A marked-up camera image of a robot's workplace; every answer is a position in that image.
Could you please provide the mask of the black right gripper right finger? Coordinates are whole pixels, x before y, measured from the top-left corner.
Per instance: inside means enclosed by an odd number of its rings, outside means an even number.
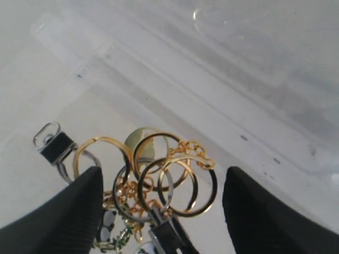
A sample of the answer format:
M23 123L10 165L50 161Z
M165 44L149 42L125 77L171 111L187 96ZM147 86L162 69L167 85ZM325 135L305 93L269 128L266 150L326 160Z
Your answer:
M303 216L239 167L229 167L222 195L236 253L338 253L338 234Z

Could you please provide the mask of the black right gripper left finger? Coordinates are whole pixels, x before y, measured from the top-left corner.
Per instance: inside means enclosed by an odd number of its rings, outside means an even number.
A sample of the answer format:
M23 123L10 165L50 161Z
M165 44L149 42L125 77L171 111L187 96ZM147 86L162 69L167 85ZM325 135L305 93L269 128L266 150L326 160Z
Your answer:
M92 166L41 207L1 228L1 253L89 253L102 203L102 170Z

